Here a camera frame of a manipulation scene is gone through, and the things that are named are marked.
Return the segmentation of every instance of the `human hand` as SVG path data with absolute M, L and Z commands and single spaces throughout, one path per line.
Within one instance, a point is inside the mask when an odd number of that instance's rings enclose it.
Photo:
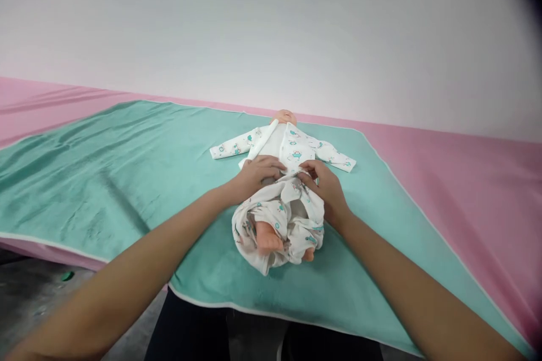
M 254 160 L 245 160 L 239 174 L 224 185 L 231 205 L 245 201 L 263 188 L 263 179 L 280 179 L 281 169 L 285 170 L 286 167 L 274 156 L 260 155 Z
M 321 160 L 307 160 L 299 165 L 309 172 L 298 173 L 298 178 L 324 200 L 324 218 L 337 228 L 352 212 L 344 198 L 339 178 Z

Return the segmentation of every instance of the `white wall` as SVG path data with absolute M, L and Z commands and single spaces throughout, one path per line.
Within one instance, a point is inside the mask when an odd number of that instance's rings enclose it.
M 542 142 L 523 0 L 0 0 L 0 75 Z

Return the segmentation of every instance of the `teal towel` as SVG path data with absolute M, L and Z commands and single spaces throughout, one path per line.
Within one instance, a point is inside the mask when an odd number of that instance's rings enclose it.
M 235 176 L 242 157 L 209 148 L 268 124 L 261 116 L 135 101 L 0 151 L 0 237 L 32 237 L 111 260 L 210 188 Z M 352 211 L 459 297 L 527 356 L 503 318 L 364 135 L 299 124 L 357 160 L 339 176 Z M 231 235 L 234 207 L 209 227 L 171 279 L 180 296 L 369 337 L 419 354 L 343 240 L 326 226 L 314 262 L 262 276 Z

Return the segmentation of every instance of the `forearm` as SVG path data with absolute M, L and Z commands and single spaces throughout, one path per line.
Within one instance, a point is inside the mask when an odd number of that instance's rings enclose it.
M 230 206 L 213 189 L 106 265 L 11 354 L 11 360 L 100 358 L 137 320 L 194 242 Z
M 336 228 L 428 359 L 523 359 L 476 313 L 363 221 L 349 214 Z

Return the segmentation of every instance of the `pink surface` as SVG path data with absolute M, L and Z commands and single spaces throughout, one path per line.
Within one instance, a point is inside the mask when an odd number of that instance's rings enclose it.
M 266 116 L 274 113 L 0 78 L 0 147 L 136 99 Z M 504 315 L 535 343 L 542 332 L 542 144 L 309 115 L 298 118 L 363 132 Z M 91 269 L 100 265 L 44 245 L 1 242 L 43 259 Z

